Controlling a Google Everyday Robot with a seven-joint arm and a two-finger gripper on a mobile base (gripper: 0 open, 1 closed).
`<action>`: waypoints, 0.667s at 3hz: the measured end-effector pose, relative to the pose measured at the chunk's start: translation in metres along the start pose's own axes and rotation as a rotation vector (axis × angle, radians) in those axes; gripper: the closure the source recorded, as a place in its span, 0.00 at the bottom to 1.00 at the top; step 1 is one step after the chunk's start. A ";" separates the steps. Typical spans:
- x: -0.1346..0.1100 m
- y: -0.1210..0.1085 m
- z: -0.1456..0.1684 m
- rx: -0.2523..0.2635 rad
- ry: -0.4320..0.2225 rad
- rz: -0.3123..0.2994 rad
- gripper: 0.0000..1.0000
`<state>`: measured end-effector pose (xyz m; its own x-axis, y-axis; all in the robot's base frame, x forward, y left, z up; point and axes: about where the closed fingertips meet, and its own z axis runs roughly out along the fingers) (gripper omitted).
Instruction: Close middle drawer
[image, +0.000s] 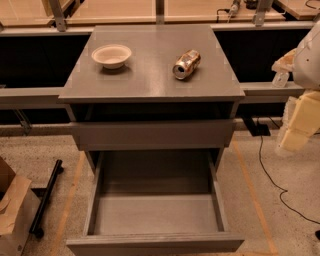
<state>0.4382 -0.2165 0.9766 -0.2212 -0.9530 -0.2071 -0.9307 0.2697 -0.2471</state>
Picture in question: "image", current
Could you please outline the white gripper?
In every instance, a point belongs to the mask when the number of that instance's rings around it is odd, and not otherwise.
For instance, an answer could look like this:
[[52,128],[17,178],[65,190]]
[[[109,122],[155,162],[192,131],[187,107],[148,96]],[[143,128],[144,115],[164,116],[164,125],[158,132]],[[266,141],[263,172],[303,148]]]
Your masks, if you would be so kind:
[[320,92],[307,90],[298,98],[289,97],[278,133],[277,147],[295,153],[320,129]]

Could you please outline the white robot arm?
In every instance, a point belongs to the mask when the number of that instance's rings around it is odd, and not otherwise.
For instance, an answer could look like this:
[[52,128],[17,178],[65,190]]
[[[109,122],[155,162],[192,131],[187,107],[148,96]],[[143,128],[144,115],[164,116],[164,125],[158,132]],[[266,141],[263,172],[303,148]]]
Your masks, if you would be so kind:
[[320,129],[320,21],[296,48],[274,62],[272,70],[274,87],[284,87],[292,73],[294,83],[304,88],[301,96],[287,101],[278,137],[282,151],[297,152]]

